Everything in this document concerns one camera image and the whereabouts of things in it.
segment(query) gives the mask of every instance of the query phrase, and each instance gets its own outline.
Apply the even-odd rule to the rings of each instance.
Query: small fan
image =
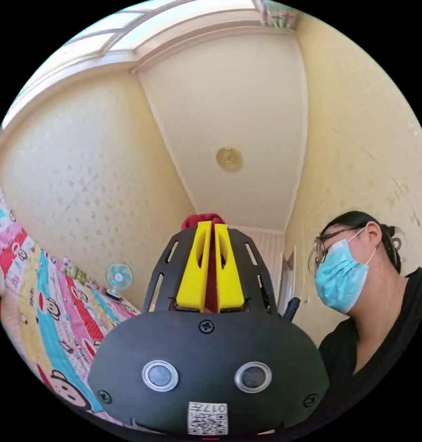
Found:
[[[114,263],[109,266],[105,278],[111,287],[106,294],[119,300],[122,298],[119,290],[125,290],[133,283],[133,271],[126,264]]]

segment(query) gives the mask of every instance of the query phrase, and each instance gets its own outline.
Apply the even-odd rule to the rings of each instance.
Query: ceiling light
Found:
[[[219,149],[216,155],[218,165],[228,171],[236,171],[242,167],[242,154],[232,147]]]

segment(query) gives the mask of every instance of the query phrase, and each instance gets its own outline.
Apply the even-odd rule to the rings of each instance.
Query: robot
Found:
[[[212,240],[216,262],[209,262]],[[218,313],[205,312],[210,265]],[[142,314],[100,343],[88,383],[115,419],[171,436],[217,440],[289,428],[306,420],[328,389],[321,356],[291,322],[294,313],[291,305],[278,314],[250,237],[200,222],[171,238]]]

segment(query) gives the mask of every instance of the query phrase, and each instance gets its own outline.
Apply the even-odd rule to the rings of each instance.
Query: black shirt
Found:
[[[422,268],[407,277],[409,281],[395,324],[368,363],[356,374],[358,332],[354,321],[341,322],[323,339],[319,350],[328,371],[329,389],[306,421],[286,429],[288,440],[317,430],[357,404],[404,353],[422,321]]]
[[[368,365],[374,365],[389,350],[397,351],[404,345],[404,331],[417,327],[422,318],[422,268],[407,276],[409,278],[404,292],[400,314],[385,340],[372,356]],[[358,331],[352,318],[338,324],[322,341],[319,351],[332,387],[340,386],[351,380],[357,365]]]

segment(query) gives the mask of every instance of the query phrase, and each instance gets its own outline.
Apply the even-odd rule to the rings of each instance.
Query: yellow plastic piece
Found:
[[[197,225],[191,253],[182,282],[177,293],[177,305],[181,308],[193,308],[203,313],[205,308],[206,281],[210,260],[211,221],[202,221]]]
[[[219,312],[222,309],[241,308],[245,303],[243,290],[240,284],[239,272],[235,263],[228,226],[216,224],[216,278],[217,278],[217,305]]]

